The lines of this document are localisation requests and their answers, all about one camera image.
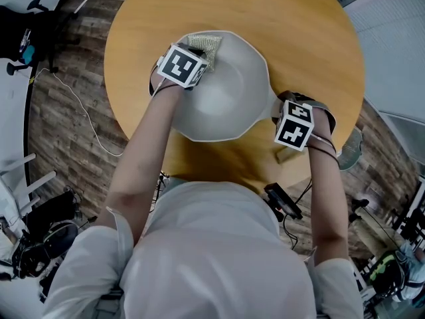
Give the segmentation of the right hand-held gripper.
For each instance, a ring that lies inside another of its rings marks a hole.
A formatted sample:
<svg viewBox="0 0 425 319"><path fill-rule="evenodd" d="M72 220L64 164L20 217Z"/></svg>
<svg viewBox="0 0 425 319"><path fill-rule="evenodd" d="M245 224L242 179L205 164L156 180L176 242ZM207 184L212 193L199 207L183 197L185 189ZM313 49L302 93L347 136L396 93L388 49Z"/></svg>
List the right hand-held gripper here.
<svg viewBox="0 0 425 319"><path fill-rule="evenodd" d="M336 119L325 104L291 90L280 93L278 99L284 102L283 105L276 104L271 110L271 119L276 125L274 141L277 144L302 151L310 137L313 137L336 150L331 140L322 138L313 131L315 127L314 108L327 114L331 134L336 127Z"/></svg>

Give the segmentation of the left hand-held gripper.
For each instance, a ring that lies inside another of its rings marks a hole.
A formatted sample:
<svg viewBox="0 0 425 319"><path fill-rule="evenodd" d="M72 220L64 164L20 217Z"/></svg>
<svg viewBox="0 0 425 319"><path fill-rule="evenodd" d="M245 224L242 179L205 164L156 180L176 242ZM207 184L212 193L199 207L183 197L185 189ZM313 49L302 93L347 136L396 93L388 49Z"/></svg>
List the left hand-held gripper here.
<svg viewBox="0 0 425 319"><path fill-rule="evenodd" d="M157 74L162 77L162 80L156 87L150 82L149 93L157 94L166 80L185 90L192 90L198 85L207 69L206 58L207 54L202 49L190 47L187 44L171 44L155 65Z"/></svg>

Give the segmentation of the person's right forearm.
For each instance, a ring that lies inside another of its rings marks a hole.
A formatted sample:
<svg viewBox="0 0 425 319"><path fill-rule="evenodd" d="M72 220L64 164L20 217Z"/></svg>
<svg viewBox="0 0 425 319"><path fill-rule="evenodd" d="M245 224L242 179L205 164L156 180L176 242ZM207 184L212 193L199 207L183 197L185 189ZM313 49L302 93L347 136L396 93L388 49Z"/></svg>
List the person's right forearm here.
<svg viewBox="0 0 425 319"><path fill-rule="evenodd" d="M330 143L329 120L317 119L308 154L312 180L311 231L316 265L349 258L348 208L336 151Z"/></svg>

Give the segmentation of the person's left forearm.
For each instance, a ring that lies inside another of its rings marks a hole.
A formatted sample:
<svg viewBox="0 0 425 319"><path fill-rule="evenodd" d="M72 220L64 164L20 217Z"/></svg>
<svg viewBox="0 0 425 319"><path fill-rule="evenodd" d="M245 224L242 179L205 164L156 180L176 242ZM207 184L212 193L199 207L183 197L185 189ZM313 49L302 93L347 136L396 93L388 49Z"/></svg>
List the person's left forearm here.
<svg viewBox="0 0 425 319"><path fill-rule="evenodd" d="M122 214L137 243L145 227L151 200L162 168L176 107L185 90L167 87L150 101L136 131L121 156L104 203L95 222L114 228L113 209Z"/></svg>

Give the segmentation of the beige sponge block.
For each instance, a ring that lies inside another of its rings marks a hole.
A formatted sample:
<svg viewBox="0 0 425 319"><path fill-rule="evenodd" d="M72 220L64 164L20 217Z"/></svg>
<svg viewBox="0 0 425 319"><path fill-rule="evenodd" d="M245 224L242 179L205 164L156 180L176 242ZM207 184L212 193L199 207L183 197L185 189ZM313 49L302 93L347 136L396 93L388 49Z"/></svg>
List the beige sponge block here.
<svg viewBox="0 0 425 319"><path fill-rule="evenodd" d="M284 162L294 160L294 159L304 155L305 153L306 153L306 148L299 151L299 150L295 150L293 148L284 147L283 149L280 149L276 153L276 161L279 164L283 164Z"/></svg>

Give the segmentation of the round wooden table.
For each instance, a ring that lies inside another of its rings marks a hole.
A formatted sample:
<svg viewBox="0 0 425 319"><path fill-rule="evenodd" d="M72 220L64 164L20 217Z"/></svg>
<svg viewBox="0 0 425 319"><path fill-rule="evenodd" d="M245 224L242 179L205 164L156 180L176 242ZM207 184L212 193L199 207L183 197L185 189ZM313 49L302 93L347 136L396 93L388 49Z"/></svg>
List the round wooden table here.
<svg viewBox="0 0 425 319"><path fill-rule="evenodd" d="M337 0L125 0L110 28L104 56L106 91L114 116L131 136L149 104L151 67L183 35L232 31L266 59L272 88L326 104L336 117L340 148L355 126L365 92L361 47ZM260 192L309 176L300 154L276 161L274 124L262 120L241 138L195 143L172 132L163 171L189 181L231 181Z"/></svg>

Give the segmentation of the black waist-mounted device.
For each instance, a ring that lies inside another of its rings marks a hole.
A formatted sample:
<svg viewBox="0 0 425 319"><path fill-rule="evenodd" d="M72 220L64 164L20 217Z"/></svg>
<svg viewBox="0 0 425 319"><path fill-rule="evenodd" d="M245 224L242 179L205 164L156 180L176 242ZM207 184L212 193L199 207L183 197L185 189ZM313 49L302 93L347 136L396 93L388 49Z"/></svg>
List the black waist-mounted device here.
<svg viewBox="0 0 425 319"><path fill-rule="evenodd" d="M279 223L284 221L286 215L292 219L303 218L301 209L295 204L292 198L280 187L278 183L271 183L264 188L268 204Z"/></svg>

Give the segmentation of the clear plastic bottle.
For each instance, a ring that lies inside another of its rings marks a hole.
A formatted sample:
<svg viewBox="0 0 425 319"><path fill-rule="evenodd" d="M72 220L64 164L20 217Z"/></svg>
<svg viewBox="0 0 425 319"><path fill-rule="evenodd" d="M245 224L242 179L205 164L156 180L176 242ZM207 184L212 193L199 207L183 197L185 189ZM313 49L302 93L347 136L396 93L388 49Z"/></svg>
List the clear plastic bottle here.
<svg viewBox="0 0 425 319"><path fill-rule="evenodd" d="M29 42L30 42L30 35L31 35L31 30L30 29L26 29L23 35L23 38L21 40L21 44L19 47L19 52L23 52L26 47L28 46Z"/></svg>

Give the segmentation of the person's white shirt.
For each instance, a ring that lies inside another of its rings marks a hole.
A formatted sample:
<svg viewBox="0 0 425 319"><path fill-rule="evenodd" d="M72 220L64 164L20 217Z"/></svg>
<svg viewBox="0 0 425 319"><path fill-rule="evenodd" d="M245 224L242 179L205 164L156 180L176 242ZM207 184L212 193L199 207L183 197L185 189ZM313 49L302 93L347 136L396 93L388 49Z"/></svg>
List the person's white shirt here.
<svg viewBox="0 0 425 319"><path fill-rule="evenodd" d="M117 220L77 236L42 319L363 319L351 263L303 262L245 187L173 187L138 243Z"/></svg>

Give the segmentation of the black high-back office chair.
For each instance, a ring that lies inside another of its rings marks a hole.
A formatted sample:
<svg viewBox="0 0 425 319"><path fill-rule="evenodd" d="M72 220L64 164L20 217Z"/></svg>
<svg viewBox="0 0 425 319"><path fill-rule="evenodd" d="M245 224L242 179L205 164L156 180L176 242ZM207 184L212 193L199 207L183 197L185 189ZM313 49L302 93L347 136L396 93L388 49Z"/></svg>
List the black high-back office chair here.
<svg viewBox="0 0 425 319"><path fill-rule="evenodd" d="M36 67L39 62L48 60L48 69L52 74L58 72L54 65L56 45L77 45L80 39L60 40L60 34L67 23L78 17L78 12L88 0L83 2L72 13L61 16L61 10L50 10L41 5L41 0L33 0L27 7L27 13L18 13L0 5L0 58L9 59L7 74L13 76L17 71ZM31 30L29 45L33 45L35 53L33 61L26 65L19 52L21 40L26 29Z"/></svg>

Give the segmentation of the black and green shoe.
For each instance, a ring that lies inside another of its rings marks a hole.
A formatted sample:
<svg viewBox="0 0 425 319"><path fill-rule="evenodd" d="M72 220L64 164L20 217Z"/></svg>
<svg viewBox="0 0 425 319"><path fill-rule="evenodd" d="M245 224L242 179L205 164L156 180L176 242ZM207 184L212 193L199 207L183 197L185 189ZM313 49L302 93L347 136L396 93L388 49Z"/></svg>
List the black and green shoe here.
<svg viewBox="0 0 425 319"><path fill-rule="evenodd" d="M408 259L400 251L386 252L372 267L369 284L377 296L387 298L399 293L408 278Z"/></svg>

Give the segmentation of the black round padded seat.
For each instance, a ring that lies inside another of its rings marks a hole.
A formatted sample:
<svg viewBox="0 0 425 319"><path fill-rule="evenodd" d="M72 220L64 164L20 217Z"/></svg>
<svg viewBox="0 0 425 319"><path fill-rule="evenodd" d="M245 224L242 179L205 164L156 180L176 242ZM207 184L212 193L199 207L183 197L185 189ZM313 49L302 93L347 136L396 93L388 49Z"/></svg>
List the black round padded seat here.
<svg viewBox="0 0 425 319"><path fill-rule="evenodd" d="M79 234L80 198L72 189L53 197L23 217L25 228L12 255L17 278L38 277L63 255Z"/></svg>

